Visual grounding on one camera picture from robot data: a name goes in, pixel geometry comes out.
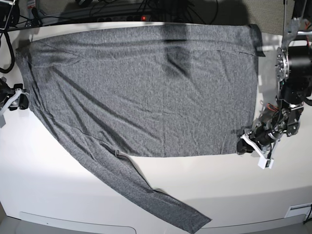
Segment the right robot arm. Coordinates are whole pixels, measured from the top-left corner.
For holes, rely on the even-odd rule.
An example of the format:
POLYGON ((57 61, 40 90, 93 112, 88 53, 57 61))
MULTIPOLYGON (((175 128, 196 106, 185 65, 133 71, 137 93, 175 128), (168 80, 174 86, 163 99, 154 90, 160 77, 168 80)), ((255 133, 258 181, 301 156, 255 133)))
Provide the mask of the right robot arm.
MULTIPOLYGON (((15 65, 15 52, 8 34, 10 27, 16 26, 19 22, 20 10, 17 0, 2 0, 0 2, 0 36, 5 38, 9 55, 10 64, 7 68, 1 68, 2 74, 8 74, 15 65)), ((6 78, 0 78, 0 126, 5 125, 4 113, 17 109, 26 110, 29 106, 27 95, 29 92, 24 89, 22 83, 15 84, 12 88, 7 84, 6 78)))

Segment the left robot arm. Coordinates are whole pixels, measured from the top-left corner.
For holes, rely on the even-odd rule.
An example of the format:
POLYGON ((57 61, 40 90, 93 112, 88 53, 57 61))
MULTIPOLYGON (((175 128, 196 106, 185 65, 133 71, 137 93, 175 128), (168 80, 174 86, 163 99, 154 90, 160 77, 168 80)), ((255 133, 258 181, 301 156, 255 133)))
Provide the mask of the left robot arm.
POLYGON ((312 100, 312 2, 295 1, 292 19, 284 24, 281 46, 277 49, 275 77, 277 106, 266 109, 272 114, 257 118, 245 129, 237 143, 237 153, 256 152, 262 169, 273 166, 273 152, 283 135, 298 133, 304 105, 312 100))

